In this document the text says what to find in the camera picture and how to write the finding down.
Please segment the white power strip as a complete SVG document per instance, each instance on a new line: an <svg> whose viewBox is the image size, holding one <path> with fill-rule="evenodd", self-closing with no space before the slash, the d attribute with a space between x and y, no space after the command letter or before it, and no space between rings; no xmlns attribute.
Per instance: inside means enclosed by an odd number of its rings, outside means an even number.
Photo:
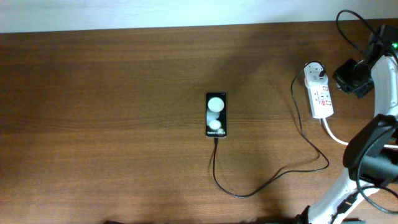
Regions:
<svg viewBox="0 0 398 224"><path fill-rule="evenodd" d="M324 119L333 115L334 111L328 84L307 88L307 90L313 118Z"/></svg>

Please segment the black smartphone with white circles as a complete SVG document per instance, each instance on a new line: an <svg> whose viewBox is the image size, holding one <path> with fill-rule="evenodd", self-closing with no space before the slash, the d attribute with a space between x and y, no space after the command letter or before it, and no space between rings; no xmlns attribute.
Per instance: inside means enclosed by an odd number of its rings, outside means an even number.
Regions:
<svg viewBox="0 0 398 224"><path fill-rule="evenodd" d="M225 138L228 134L227 94L225 92L206 93L205 135L208 138Z"/></svg>

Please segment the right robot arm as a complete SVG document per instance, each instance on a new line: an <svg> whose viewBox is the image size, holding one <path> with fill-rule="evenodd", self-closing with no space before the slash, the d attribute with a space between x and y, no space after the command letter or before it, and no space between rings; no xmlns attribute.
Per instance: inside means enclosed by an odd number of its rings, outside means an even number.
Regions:
<svg viewBox="0 0 398 224"><path fill-rule="evenodd" d="M374 90L374 118L345 143L344 169L329 191L296 217L296 223L344 223L363 201L391 213L369 196L397 183L397 28L371 29L364 60L347 60L333 74L338 87L363 97Z"/></svg>

